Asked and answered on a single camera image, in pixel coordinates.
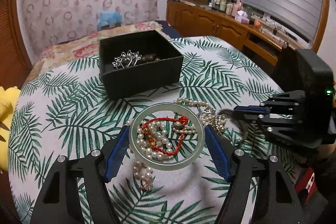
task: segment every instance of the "wooden countertop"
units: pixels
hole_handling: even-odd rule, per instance
[[[206,9],[198,7],[198,6],[190,6],[190,7],[194,8],[195,10],[198,10],[198,11],[201,11],[201,12],[206,12],[206,13],[209,13],[209,14],[214,15],[216,17],[225,19],[225,20],[229,21],[230,23],[235,24],[235,25],[239,26],[240,28],[242,28],[244,30],[247,30],[248,32],[260,37],[261,39],[266,41],[268,44],[272,45],[278,51],[281,51],[281,49],[282,49],[283,42],[278,41],[277,39],[272,37],[270,34],[268,34],[266,32],[262,32],[261,30],[259,30],[258,28],[254,27],[252,25],[239,23],[239,22],[235,21],[234,17],[229,16],[229,15],[227,15],[225,13],[222,13],[222,12],[219,12],[219,11],[206,10]],[[289,43],[289,46],[294,50],[300,47],[299,45],[291,43],[291,42]]]

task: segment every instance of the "red object on floor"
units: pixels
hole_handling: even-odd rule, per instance
[[[308,168],[306,172],[304,173],[304,175],[298,179],[298,181],[296,182],[294,186],[294,189],[298,195],[299,193],[302,194],[303,191],[305,191],[306,193],[308,192],[306,194],[307,196],[303,203],[303,204],[307,204],[312,194],[316,190],[315,175],[314,175],[314,171],[312,168]]]

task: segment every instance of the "silver screw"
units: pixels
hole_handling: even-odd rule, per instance
[[[235,154],[236,154],[237,156],[242,156],[242,155],[244,155],[244,151],[241,150],[241,149],[237,149],[237,150],[235,151]]]
[[[93,150],[91,152],[91,155],[94,156],[94,157],[98,157],[100,155],[100,150]]]
[[[272,162],[277,162],[278,161],[278,158],[276,156],[271,156],[269,157],[269,159],[272,161]]]
[[[65,161],[65,156],[59,156],[59,157],[57,158],[57,161],[58,161],[58,162],[63,162],[63,161]]]

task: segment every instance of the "tablecloth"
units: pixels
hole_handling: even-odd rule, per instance
[[[84,157],[119,133],[141,110],[178,97],[206,101],[217,110],[236,105],[255,105],[281,92],[277,84],[234,47],[215,37],[170,40],[184,55],[179,83],[110,101],[99,77],[98,55],[55,68],[30,82],[21,92],[9,140],[9,178],[18,215],[24,224],[31,213],[48,170],[59,155]],[[161,75],[151,75],[155,81]],[[132,85],[132,79],[116,85]],[[228,123],[224,135],[233,142],[241,138]],[[168,134],[176,145],[177,137]],[[185,141],[183,151],[192,150]],[[290,152],[269,144],[251,126],[242,149],[254,157],[277,155],[293,181],[298,174]],[[191,165],[176,171],[154,170],[154,188],[143,192],[133,178],[134,154],[129,150],[117,177],[107,184],[121,223],[213,223],[229,184],[221,178],[204,147]],[[93,223],[84,181],[78,189],[86,223]],[[249,223],[257,180],[252,179],[242,223]]]

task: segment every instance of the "blue gripper pad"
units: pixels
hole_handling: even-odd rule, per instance
[[[211,129],[210,126],[204,128],[205,131],[205,143],[208,147],[210,155],[212,157],[213,163],[217,169],[218,174],[223,177],[226,181],[230,182],[232,179],[230,170],[229,170],[229,159],[225,155],[221,145],[218,143],[215,132]]]
[[[104,177],[108,181],[111,181],[112,178],[115,178],[120,169],[121,163],[125,157],[129,145],[128,133],[129,127],[126,127],[107,160],[107,168]]]

